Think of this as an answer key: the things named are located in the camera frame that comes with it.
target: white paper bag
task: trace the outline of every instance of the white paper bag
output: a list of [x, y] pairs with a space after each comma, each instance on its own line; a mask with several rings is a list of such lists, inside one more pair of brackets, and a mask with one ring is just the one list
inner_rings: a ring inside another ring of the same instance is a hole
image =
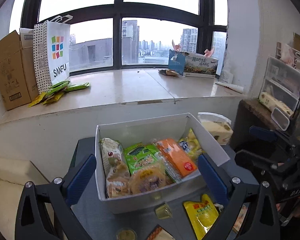
[[70, 25], [61, 16], [34, 26], [34, 70], [39, 93], [69, 77]]

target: orange package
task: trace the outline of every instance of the orange package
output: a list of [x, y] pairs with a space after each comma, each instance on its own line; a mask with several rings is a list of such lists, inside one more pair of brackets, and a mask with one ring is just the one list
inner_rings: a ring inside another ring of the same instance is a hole
[[157, 148], [172, 163], [172, 165], [180, 172], [182, 177], [189, 175], [197, 169], [194, 162], [188, 157], [186, 152], [179, 144], [171, 138], [156, 141]]

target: sofa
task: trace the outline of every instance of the sofa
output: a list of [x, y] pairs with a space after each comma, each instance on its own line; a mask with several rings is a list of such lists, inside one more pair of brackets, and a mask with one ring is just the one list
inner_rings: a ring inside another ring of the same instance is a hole
[[[28, 181], [35, 185], [49, 183], [30, 161], [0, 158], [0, 232], [6, 240], [14, 240], [19, 200]], [[53, 224], [52, 206], [46, 206]]]

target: sky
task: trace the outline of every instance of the sky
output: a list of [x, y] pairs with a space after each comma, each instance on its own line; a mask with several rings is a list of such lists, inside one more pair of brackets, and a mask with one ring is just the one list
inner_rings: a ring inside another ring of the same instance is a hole
[[[123, 0], [124, 2], [145, 2], [189, 11], [194, 14], [199, 12], [199, 0]], [[21, 13], [24, 0], [15, 0], [11, 20], [10, 32], [20, 27]], [[112, 4], [114, 0], [42, 0], [39, 21], [62, 12], [93, 5]], [[227, 0], [215, 0], [215, 24], [227, 25]], [[125, 18], [125, 20], [138, 20], [139, 40], [161, 41], [163, 45], [170, 45], [172, 39], [176, 44], [180, 42], [183, 29], [191, 26], [145, 18]], [[73, 24], [70, 33], [76, 35], [76, 42], [112, 38], [113, 20], [102, 19]]]

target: window frame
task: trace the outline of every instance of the window frame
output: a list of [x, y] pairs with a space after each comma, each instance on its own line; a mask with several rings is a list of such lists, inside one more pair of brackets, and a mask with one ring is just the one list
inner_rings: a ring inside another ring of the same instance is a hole
[[[41, 0], [25, 0], [21, 16], [21, 28], [33, 29], [35, 24], [51, 20], [56, 16], [51, 16], [39, 22], [40, 5]], [[199, 0], [199, 15], [163, 5], [123, 2], [123, 0], [114, 0], [113, 4], [79, 8], [60, 13], [59, 15], [65, 16], [67, 14], [73, 16], [73, 19], [67, 22], [68, 24], [106, 18], [113, 19], [113, 66], [74, 71], [70, 73], [71, 76], [104, 70], [162, 66], [122, 65], [121, 37], [123, 18], [150, 18], [181, 23], [198, 28], [196, 52], [200, 54], [204, 54], [206, 49], [211, 49], [214, 31], [227, 31], [227, 26], [214, 25], [214, 0]]]

